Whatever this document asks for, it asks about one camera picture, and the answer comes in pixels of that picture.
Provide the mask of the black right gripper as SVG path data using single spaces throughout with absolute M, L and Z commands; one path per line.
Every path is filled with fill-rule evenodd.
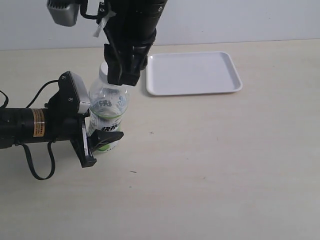
M 108 83 L 135 87 L 141 71 L 148 64 L 147 57 L 155 42 L 157 30 L 154 29 L 150 36 L 141 39 L 118 36 L 108 27 L 105 27 L 103 32 L 108 40 L 108 43 L 104 44 L 103 53 L 108 66 Z

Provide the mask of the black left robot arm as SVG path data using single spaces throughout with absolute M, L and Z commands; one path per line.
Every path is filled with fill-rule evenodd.
M 119 141 L 122 131 L 95 130 L 87 134 L 89 112 L 78 112 L 76 104 L 65 104 L 53 97 L 44 108 L 1 108 L 0 147 L 33 143 L 69 141 L 83 168 L 96 163 L 93 153 L 104 145 Z

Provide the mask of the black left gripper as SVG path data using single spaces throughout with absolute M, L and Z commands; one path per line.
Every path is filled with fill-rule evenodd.
M 79 102 L 75 97 L 53 96 L 45 107 L 51 117 L 50 133 L 53 139 L 70 141 L 83 168 L 92 167 L 97 162 L 93 152 L 124 136 L 122 131 L 98 129 L 88 136 L 86 118 L 89 116 L 89 102 Z

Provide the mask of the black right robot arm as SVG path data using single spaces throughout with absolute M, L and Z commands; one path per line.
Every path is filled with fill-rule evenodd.
M 115 13 L 103 31 L 107 81 L 112 85 L 136 86 L 148 64 L 148 53 L 155 42 L 156 26 L 166 0 L 108 0 Z

